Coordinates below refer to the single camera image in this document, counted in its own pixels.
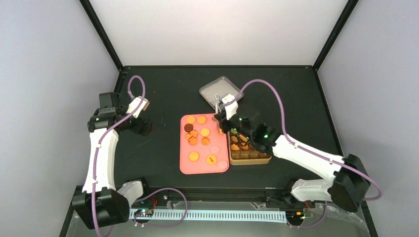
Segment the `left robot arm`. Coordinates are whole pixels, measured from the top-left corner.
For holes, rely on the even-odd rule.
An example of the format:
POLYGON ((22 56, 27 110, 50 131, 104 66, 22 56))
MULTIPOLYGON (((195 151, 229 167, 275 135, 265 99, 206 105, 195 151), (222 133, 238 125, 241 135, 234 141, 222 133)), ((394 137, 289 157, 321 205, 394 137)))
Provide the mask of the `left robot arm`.
POLYGON ((129 105, 124 106, 118 93, 107 92, 99 95, 99 103, 87 123, 91 144, 87 177, 81 194, 72 199, 73 209, 91 230, 126 222, 130 207, 144 195, 144 178, 130 180, 120 189, 116 187, 115 152, 122 131, 143 136, 152 131, 151 120, 139 116, 149 106, 146 98, 132 97, 129 105))

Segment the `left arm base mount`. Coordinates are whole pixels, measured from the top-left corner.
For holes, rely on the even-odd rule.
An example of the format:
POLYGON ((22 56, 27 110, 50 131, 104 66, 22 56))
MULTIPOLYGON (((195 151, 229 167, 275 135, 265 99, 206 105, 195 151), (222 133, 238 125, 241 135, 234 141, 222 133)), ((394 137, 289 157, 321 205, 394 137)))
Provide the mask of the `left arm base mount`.
POLYGON ((151 189, 141 197, 136 198, 130 207, 156 207, 158 205, 164 204, 166 201, 164 196, 167 194, 167 188, 151 189))

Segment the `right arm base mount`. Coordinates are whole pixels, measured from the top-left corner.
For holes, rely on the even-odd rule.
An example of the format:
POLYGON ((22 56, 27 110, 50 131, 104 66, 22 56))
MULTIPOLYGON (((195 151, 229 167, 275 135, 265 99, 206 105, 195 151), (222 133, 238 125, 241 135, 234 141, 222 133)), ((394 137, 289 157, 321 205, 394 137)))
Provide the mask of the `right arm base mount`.
POLYGON ((314 209, 316 204, 313 201, 299 201, 288 190, 267 189, 265 197, 261 199, 267 207, 279 208, 283 210, 303 210, 305 208, 314 209))

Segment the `gold cookie tin box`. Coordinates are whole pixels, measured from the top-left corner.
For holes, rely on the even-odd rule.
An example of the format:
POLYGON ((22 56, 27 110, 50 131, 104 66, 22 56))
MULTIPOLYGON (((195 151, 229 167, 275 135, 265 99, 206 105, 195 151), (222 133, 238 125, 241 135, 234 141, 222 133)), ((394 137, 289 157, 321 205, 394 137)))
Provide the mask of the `gold cookie tin box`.
POLYGON ((229 147, 229 161, 232 165, 259 165, 267 164, 272 157, 268 154, 257 151, 251 144, 250 139, 239 132, 231 134, 228 132, 227 142, 229 147), (239 151, 232 151, 231 144, 237 144, 239 151))

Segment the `pink plastic tray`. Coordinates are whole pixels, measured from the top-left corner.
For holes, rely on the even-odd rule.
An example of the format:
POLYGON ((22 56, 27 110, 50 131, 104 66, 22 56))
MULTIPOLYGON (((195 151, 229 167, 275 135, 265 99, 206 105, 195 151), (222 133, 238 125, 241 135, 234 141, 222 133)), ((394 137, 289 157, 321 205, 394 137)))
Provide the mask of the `pink plastic tray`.
POLYGON ((220 152, 216 154, 217 163, 221 160, 225 160, 229 163, 229 147, 227 144, 227 135, 223 133, 218 127, 218 122, 214 119, 214 114, 195 114, 195 115, 184 115, 180 120, 180 152, 179 152, 179 168, 183 174, 208 174, 208 173, 223 173, 218 168, 217 163, 215 165, 207 164, 206 157, 212 155, 210 152, 211 146, 219 146, 220 152), (193 124, 194 130, 187 133, 184 130, 187 116, 206 116, 207 122, 205 124, 198 124, 197 121, 193 124), (204 146, 201 144, 203 136, 200 135, 202 128, 209 128, 210 144, 204 146), (200 158, 196 162, 191 162, 188 159, 190 152, 198 152, 200 158))

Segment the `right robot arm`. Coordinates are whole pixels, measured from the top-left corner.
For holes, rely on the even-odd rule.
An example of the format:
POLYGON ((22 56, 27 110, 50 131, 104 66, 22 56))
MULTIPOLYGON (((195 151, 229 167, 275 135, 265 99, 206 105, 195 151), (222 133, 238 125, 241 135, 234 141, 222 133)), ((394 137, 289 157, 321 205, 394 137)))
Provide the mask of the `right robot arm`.
POLYGON ((329 154, 300 143, 279 130, 251 118, 225 112, 214 116, 223 132, 236 131, 244 136, 245 144, 272 157, 295 163, 319 176, 317 180, 297 179, 281 193, 282 202, 289 207, 300 201, 333 202, 341 209, 356 212, 365 199, 371 182, 361 159, 329 154))

